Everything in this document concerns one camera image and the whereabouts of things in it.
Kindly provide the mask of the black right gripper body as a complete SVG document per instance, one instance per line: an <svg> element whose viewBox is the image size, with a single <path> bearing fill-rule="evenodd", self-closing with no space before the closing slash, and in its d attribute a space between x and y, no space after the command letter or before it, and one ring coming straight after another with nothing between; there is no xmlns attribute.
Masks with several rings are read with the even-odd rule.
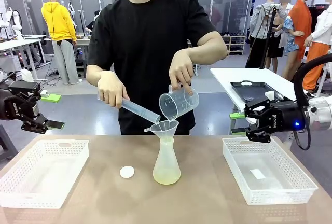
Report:
<svg viewBox="0 0 332 224"><path fill-rule="evenodd" d="M272 103L269 108L270 133L299 131L306 127L305 117L293 101Z"/></svg>

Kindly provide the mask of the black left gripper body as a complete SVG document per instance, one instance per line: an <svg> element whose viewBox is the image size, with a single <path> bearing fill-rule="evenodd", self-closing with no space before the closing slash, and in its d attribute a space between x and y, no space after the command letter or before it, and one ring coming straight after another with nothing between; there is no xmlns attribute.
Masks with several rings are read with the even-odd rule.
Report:
<svg viewBox="0 0 332 224"><path fill-rule="evenodd" d="M1 120L30 121L39 116L37 101L39 93L30 96L24 93L13 95L12 93L1 93Z"/></svg>

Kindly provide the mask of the person's left hand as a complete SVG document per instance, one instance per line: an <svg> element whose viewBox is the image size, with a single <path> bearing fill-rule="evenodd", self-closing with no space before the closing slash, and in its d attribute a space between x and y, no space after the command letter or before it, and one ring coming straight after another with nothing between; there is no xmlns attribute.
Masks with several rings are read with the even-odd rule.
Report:
<svg viewBox="0 0 332 224"><path fill-rule="evenodd" d="M193 77L192 60L189 56L189 49L182 49L175 53L169 69L169 78L172 89L178 90L181 85L185 91L192 95L190 87Z"/></svg>

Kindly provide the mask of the person's right hand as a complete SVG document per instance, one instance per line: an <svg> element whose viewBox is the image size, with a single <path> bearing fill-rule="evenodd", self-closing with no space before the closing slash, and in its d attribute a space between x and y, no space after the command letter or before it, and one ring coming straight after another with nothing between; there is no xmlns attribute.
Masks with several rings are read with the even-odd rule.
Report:
<svg viewBox="0 0 332 224"><path fill-rule="evenodd" d="M99 72L97 88L100 99L111 107L121 108L122 100L129 100L124 84L112 71Z"/></svg>

